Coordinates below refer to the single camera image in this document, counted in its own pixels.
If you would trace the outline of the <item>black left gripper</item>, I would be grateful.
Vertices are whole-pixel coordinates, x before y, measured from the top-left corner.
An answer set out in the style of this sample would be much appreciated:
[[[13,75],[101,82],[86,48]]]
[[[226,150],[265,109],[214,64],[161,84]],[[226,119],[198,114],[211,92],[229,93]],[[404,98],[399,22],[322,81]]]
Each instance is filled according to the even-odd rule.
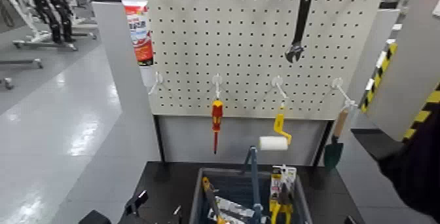
[[[139,216],[139,208],[146,203],[149,195],[146,190],[134,195],[128,200],[124,207],[124,215]],[[181,216],[181,205],[179,205],[173,212],[174,216]],[[78,224],[111,224],[108,217],[99,213],[97,210],[92,210],[79,220]]]

